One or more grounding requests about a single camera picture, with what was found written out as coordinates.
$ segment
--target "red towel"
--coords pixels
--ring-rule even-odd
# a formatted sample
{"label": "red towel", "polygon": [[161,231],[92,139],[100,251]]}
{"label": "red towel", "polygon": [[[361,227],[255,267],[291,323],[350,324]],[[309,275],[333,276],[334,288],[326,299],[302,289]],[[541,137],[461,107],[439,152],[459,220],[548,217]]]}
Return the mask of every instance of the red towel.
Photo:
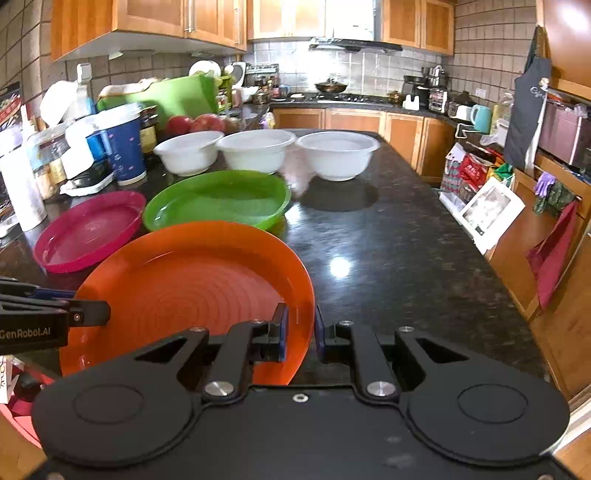
{"label": "red towel", "polygon": [[540,305],[544,309],[550,303],[552,293],[560,279],[576,217],[577,202],[571,202],[560,214],[548,237],[525,254],[537,283]]}

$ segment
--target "cabinet handle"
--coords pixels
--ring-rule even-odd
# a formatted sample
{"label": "cabinet handle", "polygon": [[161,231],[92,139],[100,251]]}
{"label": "cabinet handle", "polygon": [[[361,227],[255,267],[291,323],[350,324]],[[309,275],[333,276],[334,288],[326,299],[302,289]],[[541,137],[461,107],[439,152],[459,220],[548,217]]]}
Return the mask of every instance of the cabinet handle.
{"label": "cabinet handle", "polygon": [[191,33],[193,31],[193,14],[194,14],[194,5],[193,0],[187,0],[187,28],[185,28],[185,32]]}
{"label": "cabinet handle", "polygon": [[235,45],[240,45],[242,43],[242,31],[240,29],[240,9],[234,9],[234,28],[236,29],[236,41],[234,42]]}

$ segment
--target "white container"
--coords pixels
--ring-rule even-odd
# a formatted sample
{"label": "white container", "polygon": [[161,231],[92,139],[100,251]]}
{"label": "white container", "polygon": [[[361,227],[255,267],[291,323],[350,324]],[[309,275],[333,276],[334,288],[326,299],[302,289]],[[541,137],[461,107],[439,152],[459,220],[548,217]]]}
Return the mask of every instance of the white container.
{"label": "white container", "polygon": [[233,170],[275,173],[285,160],[285,149],[296,141],[287,130],[250,130],[222,138],[217,147],[223,151]]}
{"label": "white container", "polygon": [[222,132],[194,132],[171,138],[154,147],[166,170],[181,177],[206,171],[217,158],[217,141]]}
{"label": "white container", "polygon": [[10,202],[23,232],[39,225],[47,216],[24,147],[0,158],[0,169]]}
{"label": "white container", "polygon": [[298,139],[310,167],[325,180],[350,180],[369,165],[379,142],[367,135],[352,132],[318,132]]}

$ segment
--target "orange plate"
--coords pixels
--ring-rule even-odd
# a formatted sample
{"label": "orange plate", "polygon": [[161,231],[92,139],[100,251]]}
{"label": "orange plate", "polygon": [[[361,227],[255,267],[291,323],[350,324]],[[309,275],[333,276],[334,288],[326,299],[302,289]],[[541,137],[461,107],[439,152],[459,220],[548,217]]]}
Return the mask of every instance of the orange plate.
{"label": "orange plate", "polygon": [[104,327],[72,328],[60,349],[64,375],[136,350],[190,326],[212,335],[289,307],[287,360],[258,364],[254,382],[288,384],[314,325],[314,291],[293,251],[270,233],[228,222],[192,222],[148,233],[107,258],[77,299],[106,300]]}

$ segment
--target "plastic bowl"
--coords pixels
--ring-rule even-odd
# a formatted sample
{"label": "plastic bowl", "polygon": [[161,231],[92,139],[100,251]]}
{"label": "plastic bowl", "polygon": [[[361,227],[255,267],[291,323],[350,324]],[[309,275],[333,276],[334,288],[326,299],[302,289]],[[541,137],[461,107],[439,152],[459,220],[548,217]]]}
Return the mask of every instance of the plastic bowl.
{"label": "plastic bowl", "polygon": [[217,147],[233,170],[275,173],[285,160],[285,149],[296,141],[287,130],[251,130],[222,138]]}
{"label": "plastic bowl", "polygon": [[369,165],[379,142],[367,135],[353,132],[318,132],[298,139],[310,167],[325,180],[350,180]]}
{"label": "plastic bowl", "polygon": [[156,145],[154,153],[162,159],[166,170],[181,177],[206,171],[216,161],[217,141],[222,132],[194,132],[171,138]]}

